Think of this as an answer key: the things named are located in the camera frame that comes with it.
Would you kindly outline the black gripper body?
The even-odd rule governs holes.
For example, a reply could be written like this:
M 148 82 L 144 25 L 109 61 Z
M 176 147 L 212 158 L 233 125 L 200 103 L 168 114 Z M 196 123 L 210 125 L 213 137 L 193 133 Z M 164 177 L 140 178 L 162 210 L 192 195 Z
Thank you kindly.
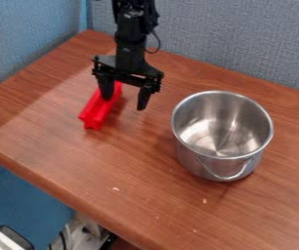
M 146 42 L 144 35 L 138 40 L 116 40 L 114 55 L 96 55 L 92 58 L 92 75 L 106 75 L 130 86 L 141 89 L 144 86 L 152 86 L 152 93 L 160 91 L 161 79 L 164 73 L 154 68 L 146 61 Z

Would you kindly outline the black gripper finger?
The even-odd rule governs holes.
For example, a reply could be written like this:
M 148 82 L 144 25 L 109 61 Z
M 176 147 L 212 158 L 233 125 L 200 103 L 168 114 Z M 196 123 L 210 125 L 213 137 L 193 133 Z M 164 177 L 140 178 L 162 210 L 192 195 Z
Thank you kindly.
M 146 85 L 140 89 L 137 110 L 144 110 L 146 108 L 150 94 L 152 94 L 152 86 Z
M 98 75 L 96 79 L 101 97 L 105 101 L 109 101 L 114 93 L 114 78 L 106 75 Z

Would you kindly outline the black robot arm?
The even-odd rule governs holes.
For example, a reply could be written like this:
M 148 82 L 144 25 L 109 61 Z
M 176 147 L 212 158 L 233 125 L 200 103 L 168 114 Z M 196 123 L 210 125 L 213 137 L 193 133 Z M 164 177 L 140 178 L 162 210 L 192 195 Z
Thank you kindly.
M 105 101 L 114 94 L 116 81 L 140 88 L 137 110 L 148 107 L 149 97 L 160 92 L 164 73 L 146 61 L 148 36 L 157 27 L 158 13 L 154 0 L 112 0 L 116 54 L 92 58 L 92 75 Z

